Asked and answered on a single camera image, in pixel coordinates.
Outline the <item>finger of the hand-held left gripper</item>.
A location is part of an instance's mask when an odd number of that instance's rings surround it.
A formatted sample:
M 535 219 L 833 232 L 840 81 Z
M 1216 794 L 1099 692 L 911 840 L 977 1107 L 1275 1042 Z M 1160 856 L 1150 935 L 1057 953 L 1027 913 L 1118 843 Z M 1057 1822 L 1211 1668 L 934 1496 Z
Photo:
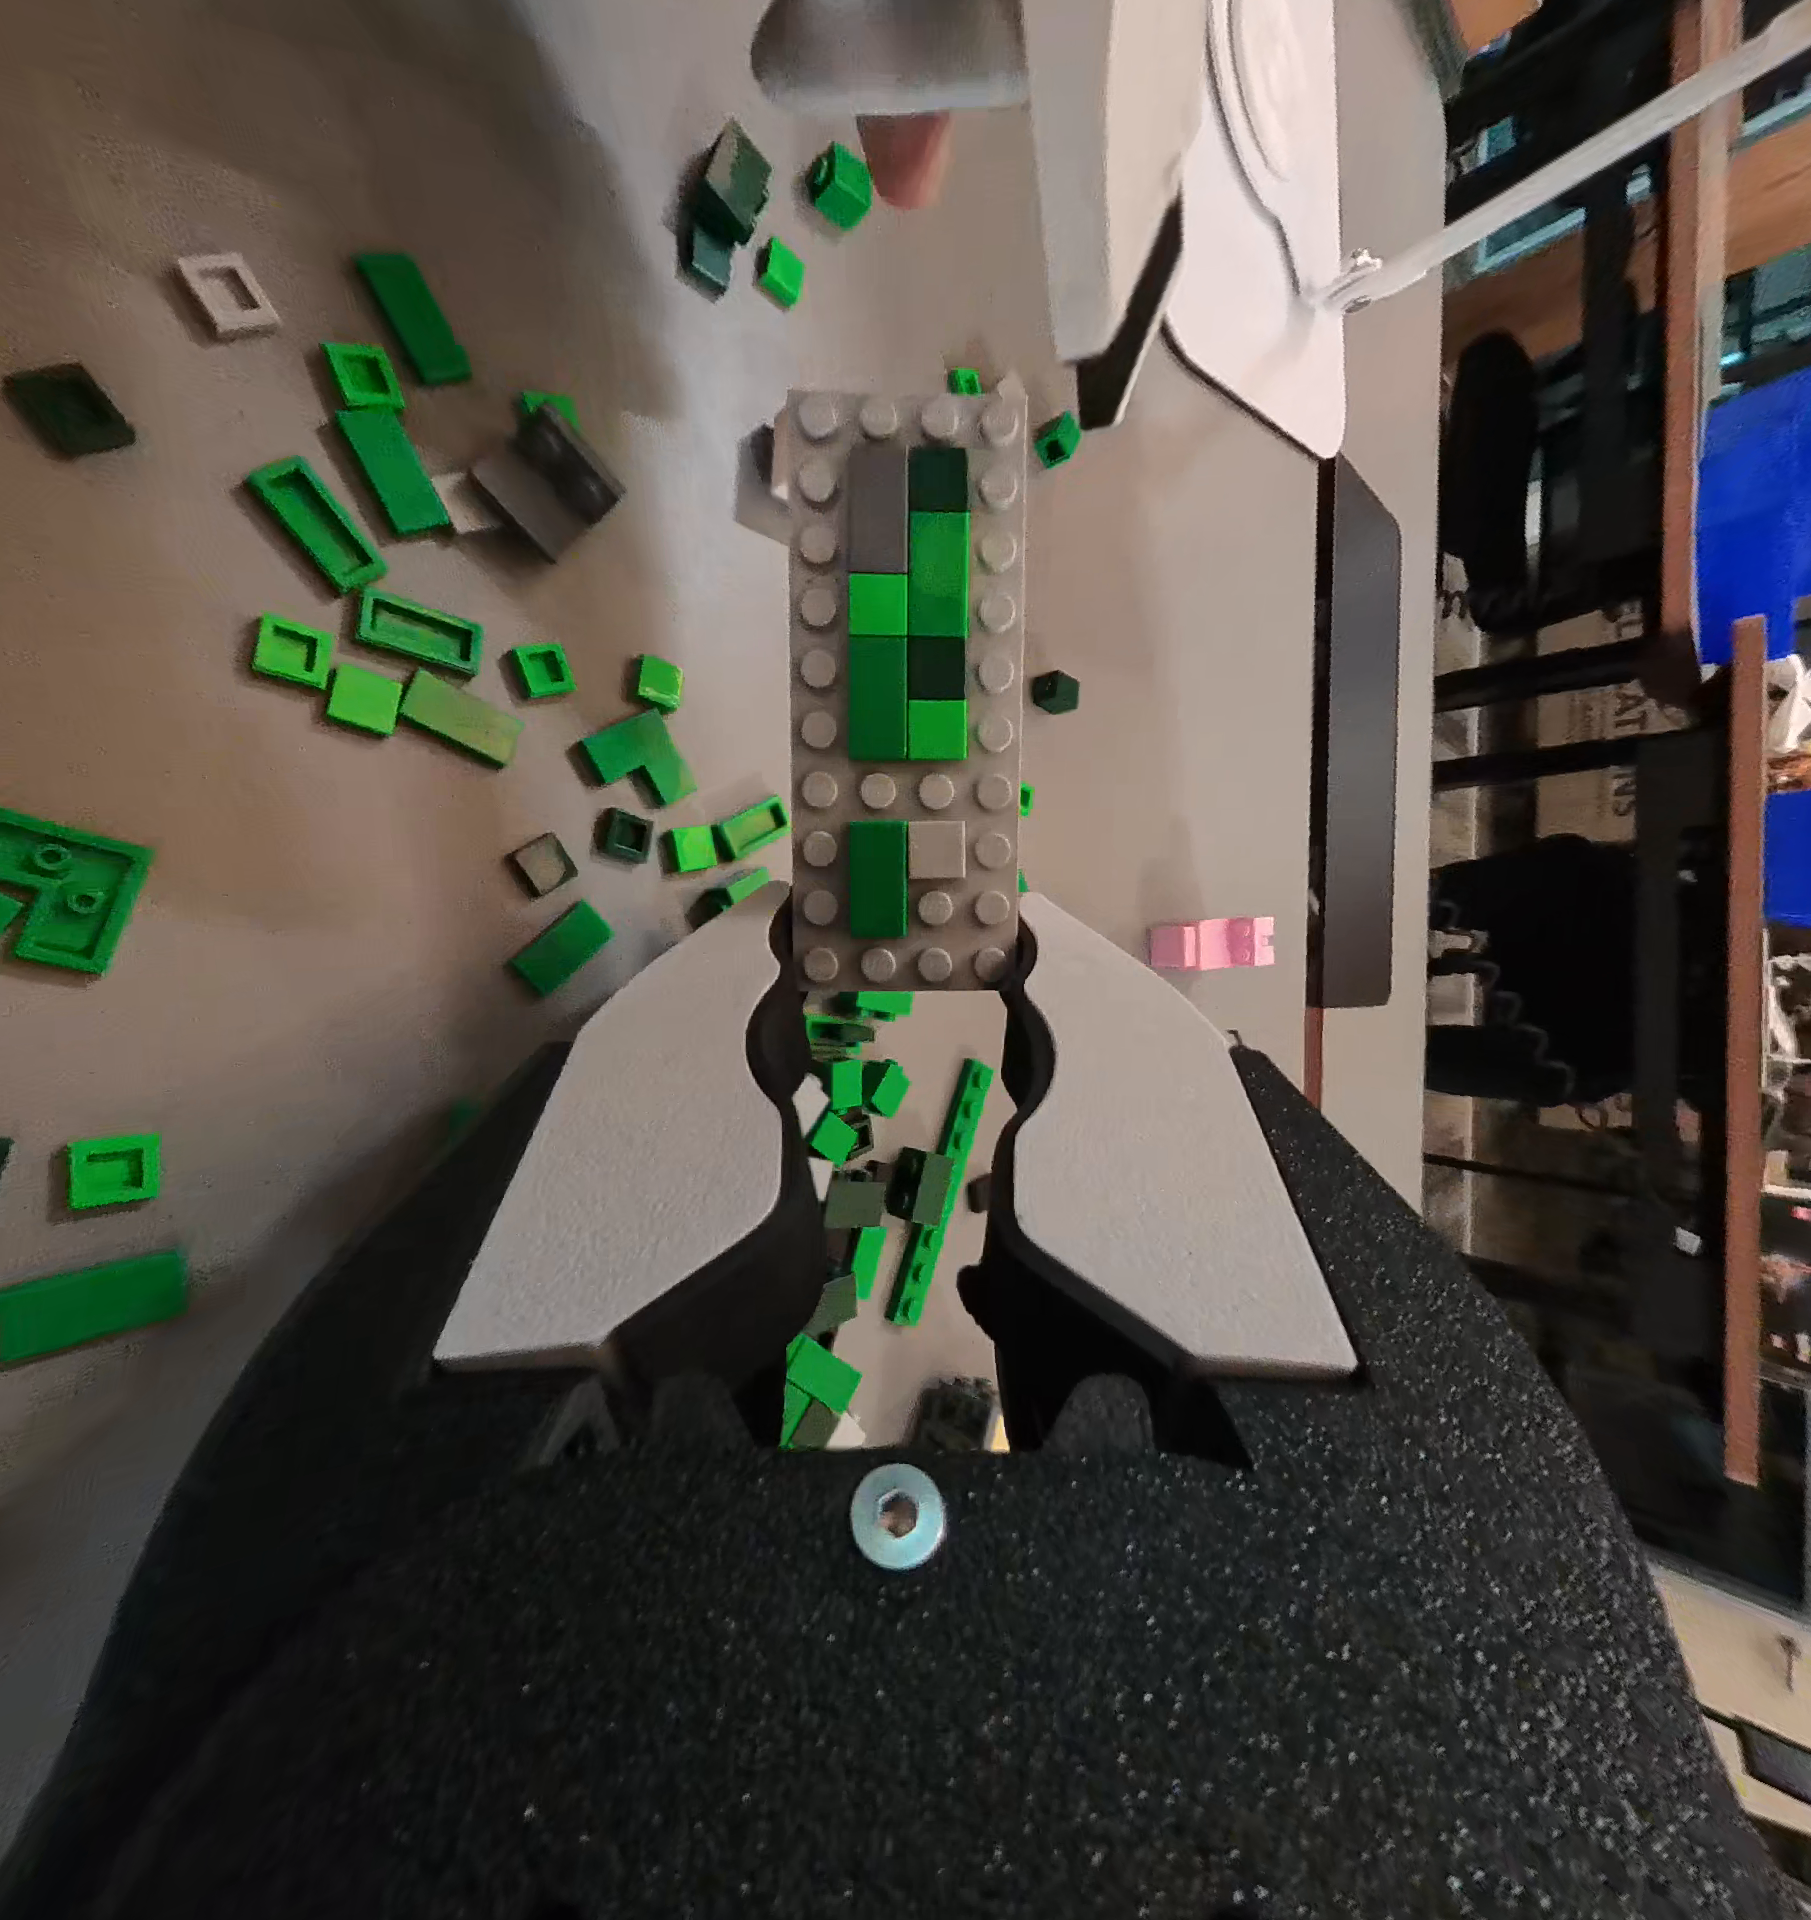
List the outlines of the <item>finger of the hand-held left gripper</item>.
M 1027 2 L 1037 203 L 1084 431 L 1122 420 L 1181 267 L 1206 118 L 1206 2 Z

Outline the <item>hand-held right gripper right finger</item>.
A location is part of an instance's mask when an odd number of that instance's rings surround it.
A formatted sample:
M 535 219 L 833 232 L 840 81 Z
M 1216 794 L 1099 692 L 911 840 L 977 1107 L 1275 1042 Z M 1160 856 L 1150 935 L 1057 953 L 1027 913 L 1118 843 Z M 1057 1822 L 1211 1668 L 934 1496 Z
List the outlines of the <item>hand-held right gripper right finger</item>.
M 1361 1380 L 1229 1035 L 1040 893 L 1000 990 L 1014 1118 L 965 1308 L 1007 1428 L 1053 1428 L 1091 1378 L 1162 1428 L 1227 1380 Z

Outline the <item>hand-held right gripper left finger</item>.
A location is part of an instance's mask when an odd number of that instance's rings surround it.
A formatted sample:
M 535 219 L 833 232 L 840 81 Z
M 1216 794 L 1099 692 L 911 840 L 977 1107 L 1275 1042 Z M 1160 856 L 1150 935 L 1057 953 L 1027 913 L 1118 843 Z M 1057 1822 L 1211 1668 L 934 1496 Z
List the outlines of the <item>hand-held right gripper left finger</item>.
M 440 1368 L 588 1368 L 643 1391 L 702 1373 L 749 1428 L 783 1428 L 789 1345 L 826 1278 L 789 899 L 773 880 L 726 909 L 582 1025 Z

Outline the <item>grey brick plate green tiles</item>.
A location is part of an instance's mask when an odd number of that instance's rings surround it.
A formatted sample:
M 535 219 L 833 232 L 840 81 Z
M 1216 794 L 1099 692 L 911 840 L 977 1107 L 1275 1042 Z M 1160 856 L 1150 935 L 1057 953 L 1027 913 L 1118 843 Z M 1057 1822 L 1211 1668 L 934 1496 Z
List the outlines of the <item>grey brick plate green tiles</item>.
M 1028 400 L 790 392 L 795 964 L 994 991 L 1019 931 Z

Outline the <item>wooden desk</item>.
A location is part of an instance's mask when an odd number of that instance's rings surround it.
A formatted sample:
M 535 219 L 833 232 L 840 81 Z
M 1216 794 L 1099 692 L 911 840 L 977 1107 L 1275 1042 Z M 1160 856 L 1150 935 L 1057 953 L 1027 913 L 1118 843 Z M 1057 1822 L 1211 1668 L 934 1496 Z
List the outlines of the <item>wooden desk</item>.
M 1647 643 L 1646 693 L 1687 706 L 1697 684 L 1694 651 L 1694 532 L 1697 446 L 1718 392 L 1730 152 L 1738 96 L 1717 101 L 1673 129 L 1661 204 L 1663 439 L 1661 612 Z
M 1726 717 L 1723 1474 L 1749 1489 L 1760 1481 L 1764 661 L 1764 620 L 1735 620 Z

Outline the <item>grey desk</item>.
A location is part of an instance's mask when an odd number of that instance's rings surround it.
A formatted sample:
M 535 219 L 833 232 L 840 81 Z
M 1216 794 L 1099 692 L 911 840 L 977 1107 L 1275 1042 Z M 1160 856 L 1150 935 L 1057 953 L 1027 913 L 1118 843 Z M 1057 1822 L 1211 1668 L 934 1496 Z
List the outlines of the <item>grey desk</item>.
M 107 976 L 0 953 L 0 1285 L 183 1248 L 191 1301 L 144 1333 L 0 1373 L 0 1861 L 47 1778 L 173 1480 L 299 1295 L 416 1185 L 488 1099 L 683 928 L 655 869 L 592 864 L 618 944 L 552 1003 L 507 972 L 545 913 L 507 853 L 598 813 L 570 744 L 628 659 L 687 668 L 693 819 L 783 781 L 783 554 L 738 463 L 790 386 L 911 392 L 967 359 L 1069 404 L 1053 356 L 1025 108 L 965 113 L 939 204 L 819 232 L 795 173 L 846 122 L 765 98 L 763 5 L 0 5 L 0 803 L 156 851 Z M 694 168 L 726 124 L 767 160 L 755 244 L 714 298 L 687 269 Z M 777 235 L 803 262 L 781 310 Z M 576 398 L 624 505 L 564 565 L 505 538 L 405 540 L 396 588 L 497 654 L 565 645 L 490 773 L 412 729 L 313 725 L 248 670 L 253 623 L 338 603 L 237 492 L 333 451 L 316 346 L 380 336 L 351 269 L 420 260 L 476 368 L 412 396 L 435 472 L 503 439 L 523 389 Z M 239 252 L 274 334 L 219 342 L 174 263 Z M 77 363 L 135 442 L 52 456 L 4 396 Z M 224 824 L 290 840 L 209 857 Z M 71 1139 L 167 1129 L 148 1208 L 58 1216 Z

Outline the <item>person's left hand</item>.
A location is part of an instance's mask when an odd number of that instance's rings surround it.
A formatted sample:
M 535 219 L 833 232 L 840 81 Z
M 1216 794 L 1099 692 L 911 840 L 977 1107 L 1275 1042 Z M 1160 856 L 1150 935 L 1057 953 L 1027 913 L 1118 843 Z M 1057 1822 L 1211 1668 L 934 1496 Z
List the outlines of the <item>person's left hand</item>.
M 951 116 L 859 116 L 859 140 L 875 196 L 915 211 L 940 196 L 951 160 Z

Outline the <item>white book stand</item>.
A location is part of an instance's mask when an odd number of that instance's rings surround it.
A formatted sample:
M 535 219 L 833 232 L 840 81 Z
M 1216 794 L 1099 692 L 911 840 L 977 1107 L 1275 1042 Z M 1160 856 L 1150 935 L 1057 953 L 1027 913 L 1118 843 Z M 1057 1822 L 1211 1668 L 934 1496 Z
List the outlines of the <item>white book stand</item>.
M 1345 319 L 1682 129 L 1811 48 L 1811 5 L 1710 61 L 1488 204 L 1378 260 L 1341 242 L 1331 5 L 1207 10 L 1204 118 L 1185 160 L 1162 323 L 1187 371 L 1314 460 L 1348 427 Z

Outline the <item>long green brick plate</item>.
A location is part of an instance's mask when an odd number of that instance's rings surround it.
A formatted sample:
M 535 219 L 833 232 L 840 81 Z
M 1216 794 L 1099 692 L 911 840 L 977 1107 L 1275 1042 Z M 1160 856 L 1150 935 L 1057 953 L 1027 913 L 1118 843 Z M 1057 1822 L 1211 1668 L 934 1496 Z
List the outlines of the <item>long green brick plate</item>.
M 887 1322 L 893 1328 L 917 1325 L 940 1263 L 943 1239 L 965 1184 L 965 1166 L 987 1110 L 993 1068 L 965 1059 L 946 1107 L 939 1145 L 920 1154 L 910 1200 L 910 1231 L 893 1278 Z

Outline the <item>pink brick pig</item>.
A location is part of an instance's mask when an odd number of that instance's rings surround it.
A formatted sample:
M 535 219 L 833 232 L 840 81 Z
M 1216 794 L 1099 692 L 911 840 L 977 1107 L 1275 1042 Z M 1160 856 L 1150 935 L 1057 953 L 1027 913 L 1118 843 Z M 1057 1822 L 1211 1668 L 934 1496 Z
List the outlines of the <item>pink brick pig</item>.
M 1148 940 L 1148 964 L 1158 972 L 1268 969 L 1276 963 L 1275 941 L 1273 916 L 1156 925 Z

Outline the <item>dark brick set box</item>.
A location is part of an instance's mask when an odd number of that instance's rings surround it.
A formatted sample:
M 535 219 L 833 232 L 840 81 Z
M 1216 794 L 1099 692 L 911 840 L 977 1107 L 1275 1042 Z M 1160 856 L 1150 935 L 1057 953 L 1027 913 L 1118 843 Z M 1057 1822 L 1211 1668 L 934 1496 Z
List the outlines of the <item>dark brick set box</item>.
M 1764 1378 L 1811 1391 L 1811 1188 L 1758 1198 L 1758 1359 Z

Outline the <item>pile of loose green bricks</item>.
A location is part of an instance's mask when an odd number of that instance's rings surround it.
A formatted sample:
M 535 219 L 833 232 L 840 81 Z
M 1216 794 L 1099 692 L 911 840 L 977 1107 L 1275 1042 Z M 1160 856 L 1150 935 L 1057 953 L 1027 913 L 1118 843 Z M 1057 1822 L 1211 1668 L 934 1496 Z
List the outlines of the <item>pile of loose green bricks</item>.
M 717 298 L 730 281 L 734 255 L 755 244 L 755 222 L 763 216 L 770 196 L 767 160 L 736 124 L 726 124 L 724 133 L 705 170 L 701 156 L 694 168 L 696 183 L 689 189 L 681 216 L 681 246 L 687 269 L 705 295 Z M 818 203 L 819 222 L 833 232 L 855 227 L 873 204 L 873 189 L 866 158 L 844 143 L 827 146 L 811 164 L 806 193 Z M 412 385 L 434 392 L 450 392 L 469 383 L 469 356 L 456 333 L 440 312 L 428 277 L 409 252 L 361 252 L 355 273 L 393 334 L 401 359 L 409 363 Z M 790 310 L 803 286 L 803 262 L 773 235 L 758 252 L 758 280 L 767 297 Z M 336 389 L 340 408 L 333 412 L 333 451 L 340 461 L 355 466 L 367 502 L 375 499 L 377 515 L 385 523 L 385 544 L 391 540 L 454 540 L 473 532 L 505 526 L 503 515 L 484 499 L 469 472 L 431 477 L 412 444 L 409 398 L 401 371 L 383 345 L 326 342 L 319 350 L 326 381 Z M 132 423 L 116 404 L 103 395 L 91 374 L 77 365 L 18 369 L 5 375 L 4 396 L 18 418 L 67 461 L 96 458 L 103 451 L 135 442 Z M 975 371 L 953 371 L 948 386 L 980 390 Z M 513 404 L 510 437 L 543 400 L 564 408 L 580 431 L 574 398 L 526 390 Z M 459 612 L 434 610 L 416 597 L 393 593 L 387 583 L 387 563 L 380 544 L 361 529 L 358 517 L 313 468 L 305 454 L 265 461 L 248 472 L 237 492 L 259 510 L 254 517 L 270 523 L 299 554 L 299 565 L 313 577 L 316 591 L 330 600 L 352 602 L 351 643 L 368 648 L 385 661 L 402 661 L 405 673 L 393 678 L 375 664 L 340 658 L 345 640 L 311 620 L 283 612 L 261 612 L 253 623 L 248 670 L 274 684 L 295 687 L 301 698 L 311 698 L 313 725 L 351 732 L 355 740 L 389 740 L 398 727 L 412 727 L 437 742 L 446 751 L 459 753 L 473 767 L 503 770 L 517 753 L 523 732 L 519 717 L 498 707 L 473 692 L 481 675 L 484 640 L 481 623 Z M 526 542 L 509 529 L 509 538 Z M 505 651 L 505 665 L 513 696 L 523 702 L 550 704 L 570 698 L 576 677 L 565 648 L 550 636 L 532 636 Z M 667 713 L 679 706 L 681 673 L 670 659 L 650 656 L 632 665 L 630 688 L 638 706 L 619 718 L 608 732 L 598 731 L 577 745 L 584 779 L 605 785 L 638 781 L 643 798 L 657 809 L 679 803 L 696 794 L 696 781 L 687 768 L 667 727 Z M 765 803 L 719 823 L 717 843 L 712 831 L 696 829 L 677 838 L 677 851 L 667 864 L 679 873 L 709 873 L 747 861 L 730 880 L 701 895 L 694 910 L 699 925 L 709 922 L 738 899 L 763 889 L 770 876 L 749 864 L 787 831 L 789 813 L 781 795 Z M 209 857 L 216 875 L 234 880 L 239 904 L 253 899 L 257 876 L 251 869 L 242 875 L 239 853 L 278 849 L 290 861 L 290 840 L 279 845 L 265 827 L 239 823 L 224 824 Z M 645 864 L 650 845 L 650 820 L 630 807 L 612 807 L 601 820 L 601 848 L 613 861 Z M 576 863 L 552 832 L 532 838 L 505 861 L 516 884 L 534 899 L 548 899 L 576 878 Z M 0 889 L 0 948 L 5 964 L 52 969 L 73 976 L 98 980 L 103 975 L 73 972 L 65 969 L 29 964 L 13 953 L 13 941 L 23 928 L 27 898 Z M 516 953 L 507 970 L 522 997 L 560 994 L 570 982 L 585 972 L 605 945 L 613 944 L 615 928 L 588 901 L 577 899 L 550 926 L 543 928 L 523 951 Z M 159 1127 L 120 1127 L 116 1133 L 71 1139 L 58 1149 L 54 1171 L 65 1188 L 52 1198 L 63 1213 L 128 1214 L 156 1204 L 165 1191 L 165 1132 Z M 13 1154 L 11 1133 L 0 1136 L 0 1181 Z M 826 1302 L 844 1295 L 851 1304 L 851 1281 L 823 1281 Z M 93 1261 L 67 1267 L 41 1278 L 14 1278 L 0 1285 L 0 1373 L 18 1371 L 52 1357 L 86 1353 L 125 1333 L 144 1333 L 183 1315 L 191 1301 L 191 1264 L 183 1248 L 150 1248 L 135 1259 Z

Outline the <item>green corner plate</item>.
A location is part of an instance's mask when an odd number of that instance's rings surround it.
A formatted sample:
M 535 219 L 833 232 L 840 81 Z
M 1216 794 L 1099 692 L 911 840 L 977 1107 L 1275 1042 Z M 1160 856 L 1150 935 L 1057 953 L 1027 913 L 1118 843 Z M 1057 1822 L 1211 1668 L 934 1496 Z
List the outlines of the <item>green corner plate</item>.
M 111 970 L 151 851 L 0 805 L 0 889 L 27 898 L 13 953 L 73 972 Z

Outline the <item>white flat tile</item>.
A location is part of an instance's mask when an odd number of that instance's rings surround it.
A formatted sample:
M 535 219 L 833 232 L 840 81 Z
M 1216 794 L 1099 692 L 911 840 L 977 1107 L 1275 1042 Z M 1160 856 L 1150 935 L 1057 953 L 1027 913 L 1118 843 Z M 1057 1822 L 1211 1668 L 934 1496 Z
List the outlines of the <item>white flat tile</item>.
M 239 252 L 203 252 L 174 263 L 183 291 L 219 342 L 274 334 L 282 317 Z

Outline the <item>stacked blue bins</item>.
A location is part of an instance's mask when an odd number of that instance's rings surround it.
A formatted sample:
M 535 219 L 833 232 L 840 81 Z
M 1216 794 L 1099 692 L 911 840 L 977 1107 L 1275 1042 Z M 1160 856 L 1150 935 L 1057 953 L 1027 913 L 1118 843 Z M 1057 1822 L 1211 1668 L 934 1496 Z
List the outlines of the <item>stacked blue bins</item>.
M 1760 615 L 1767 658 L 1797 649 L 1811 596 L 1811 368 L 1723 398 L 1706 420 L 1694 535 L 1694 648 L 1732 661 L 1733 625 Z

